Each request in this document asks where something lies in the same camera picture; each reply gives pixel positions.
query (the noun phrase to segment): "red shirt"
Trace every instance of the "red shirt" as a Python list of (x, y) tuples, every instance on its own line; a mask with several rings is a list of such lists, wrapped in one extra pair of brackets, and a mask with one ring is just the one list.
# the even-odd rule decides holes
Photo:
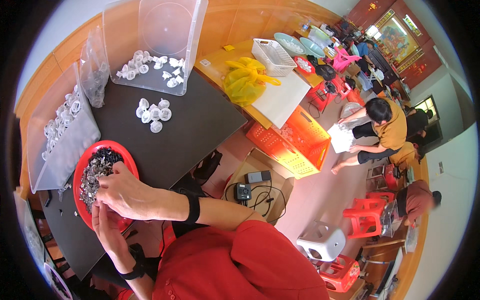
[(154, 300), (328, 300), (313, 265), (272, 225), (199, 228), (165, 251)]

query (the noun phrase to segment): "black wrist strap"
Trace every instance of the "black wrist strap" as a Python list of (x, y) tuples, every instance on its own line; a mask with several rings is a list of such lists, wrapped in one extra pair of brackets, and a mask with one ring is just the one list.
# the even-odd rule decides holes
[(136, 278), (142, 278), (145, 275), (145, 269), (143, 264), (140, 262), (137, 262), (135, 266), (133, 267), (133, 271), (127, 274), (122, 274), (119, 273), (120, 277), (122, 277), (125, 280), (132, 280)]

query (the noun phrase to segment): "power adapter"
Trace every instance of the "power adapter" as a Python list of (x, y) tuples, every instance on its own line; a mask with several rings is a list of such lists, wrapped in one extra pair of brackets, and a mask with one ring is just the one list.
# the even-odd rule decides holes
[(246, 183), (257, 183), (269, 180), (272, 180), (272, 174), (270, 174), (270, 171), (252, 172), (245, 174)]

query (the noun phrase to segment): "red plastic plate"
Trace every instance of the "red plastic plate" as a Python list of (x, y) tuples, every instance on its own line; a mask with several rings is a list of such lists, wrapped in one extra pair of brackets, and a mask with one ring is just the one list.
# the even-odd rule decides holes
[[(75, 168), (75, 173), (73, 174), (73, 198), (75, 200), (75, 204), (77, 205), (77, 210), (82, 219), (84, 220), (85, 224), (93, 230), (92, 227), (92, 215), (88, 213), (85, 203), (80, 200), (80, 192), (82, 185), (82, 175), (84, 173), (85, 167), (88, 165), (88, 160), (92, 157), (92, 155), (97, 152), (100, 148), (112, 148), (112, 150), (120, 153), (123, 157), (123, 161), (127, 166), (128, 170), (138, 179), (138, 170), (135, 162), (133, 161), (132, 156), (130, 153), (117, 142), (114, 141), (99, 141), (95, 144), (91, 145), (88, 149), (85, 150), (82, 157), (77, 163), (77, 167)], [(122, 218), (118, 222), (118, 226), (120, 232), (125, 231), (128, 226), (133, 222), (133, 220), (128, 218)]]

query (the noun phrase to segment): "orange plastic crate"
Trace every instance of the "orange plastic crate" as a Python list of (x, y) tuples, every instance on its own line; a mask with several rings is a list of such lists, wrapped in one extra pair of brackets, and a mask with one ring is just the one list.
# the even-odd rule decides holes
[(330, 135), (301, 106), (297, 106), (285, 124), (293, 130), (292, 141), (258, 123), (247, 137), (297, 179), (320, 172), (330, 147)]

